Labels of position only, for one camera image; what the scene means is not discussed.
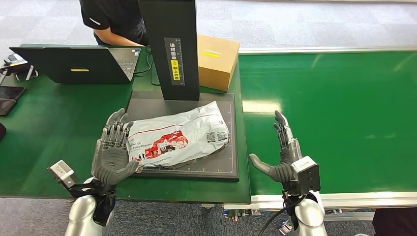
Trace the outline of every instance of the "laptop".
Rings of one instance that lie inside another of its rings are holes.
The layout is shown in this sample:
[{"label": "laptop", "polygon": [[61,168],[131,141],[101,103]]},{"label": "laptop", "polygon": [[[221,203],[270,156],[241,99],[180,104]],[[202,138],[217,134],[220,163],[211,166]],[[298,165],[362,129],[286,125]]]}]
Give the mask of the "laptop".
[{"label": "laptop", "polygon": [[140,48],[10,47],[59,84],[130,83]]}]

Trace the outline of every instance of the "black tablet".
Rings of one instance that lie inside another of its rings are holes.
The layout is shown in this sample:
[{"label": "black tablet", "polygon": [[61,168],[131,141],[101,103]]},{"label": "black tablet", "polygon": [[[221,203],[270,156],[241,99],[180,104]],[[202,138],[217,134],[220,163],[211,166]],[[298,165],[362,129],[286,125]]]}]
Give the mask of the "black tablet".
[{"label": "black tablet", "polygon": [[16,104],[15,100],[0,99],[0,116],[6,116]]},{"label": "black tablet", "polygon": [[25,90],[24,87],[0,86],[0,99],[17,100]]}]

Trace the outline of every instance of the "green table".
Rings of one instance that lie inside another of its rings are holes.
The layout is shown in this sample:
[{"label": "green table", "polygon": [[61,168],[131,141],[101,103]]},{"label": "green table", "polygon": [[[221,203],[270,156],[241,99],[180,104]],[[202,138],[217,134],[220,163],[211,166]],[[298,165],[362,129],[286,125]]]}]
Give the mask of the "green table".
[{"label": "green table", "polygon": [[[325,207],[417,205],[416,51],[241,52],[248,153],[277,163],[277,109],[319,164]],[[281,186],[249,174],[252,206],[226,208],[282,207]]]},{"label": "green table", "polygon": [[[251,165],[248,172],[246,158],[247,146],[247,153],[278,162],[271,125],[277,109],[288,118],[302,153],[320,165],[326,208],[415,206],[416,52],[241,54],[240,79],[237,69],[230,89],[237,99],[240,182],[130,178],[118,186],[118,197],[279,208],[280,184]],[[108,114],[126,105],[132,89],[159,89],[150,85],[149,76],[132,85],[56,85],[44,77],[7,84],[28,91],[8,117],[0,118],[9,130],[0,143],[0,195],[54,198],[68,194],[45,168],[64,159],[80,179],[89,177],[92,147]],[[108,97],[110,90],[116,99]],[[255,205],[242,204],[250,201]]]},{"label": "green table", "polygon": [[[142,50],[137,71],[148,66]],[[29,82],[11,78],[3,85],[24,86],[26,93],[0,122],[7,128],[0,142],[0,196],[69,198],[47,171],[60,159],[80,180],[91,176],[95,141],[108,116],[126,107],[132,90],[160,90],[150,75],[125,85],[60,85],[46,76]],[[201,92],[216,92],[201,88]],[[239,73],[230,93],[235,94],[239,182],[128,178],[117,186],[123,200],[165,202],[250,202],[246,140],[243,126]]]}]

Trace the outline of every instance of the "label sticker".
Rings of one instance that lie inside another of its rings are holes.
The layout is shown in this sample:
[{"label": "label sticker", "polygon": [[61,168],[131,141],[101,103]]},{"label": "label sticker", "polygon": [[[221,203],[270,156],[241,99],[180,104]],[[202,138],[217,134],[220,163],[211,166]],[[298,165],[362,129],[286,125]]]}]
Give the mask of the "label sticker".
[{"label": "label sticker", "polygon": [[164,38],[168,64],[170,65],[171,84],[185,85],[184,67],[182,64],[181,39]]},{"label": "label sticker", "polygon": [[209,53],[209,52],[203,52],[203,55],[214,57],[214,58],[219,58],[220,57],[219,54],[214,54],[214,53]]},{"label": "label sticker", "polygon": [[89,69],[71,69],[72,72],[89,72]]}]

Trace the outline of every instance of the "cardboard box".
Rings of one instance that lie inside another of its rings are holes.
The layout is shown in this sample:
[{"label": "cardboard box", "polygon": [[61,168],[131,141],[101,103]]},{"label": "cardboard box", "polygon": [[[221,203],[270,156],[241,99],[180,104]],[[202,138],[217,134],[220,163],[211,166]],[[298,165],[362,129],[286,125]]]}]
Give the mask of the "cardboard box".
[{"label": "cardboard box", "polygon": [[237,41],[197,35],[200,85],[227,91],[238,60],[238,50]]}]

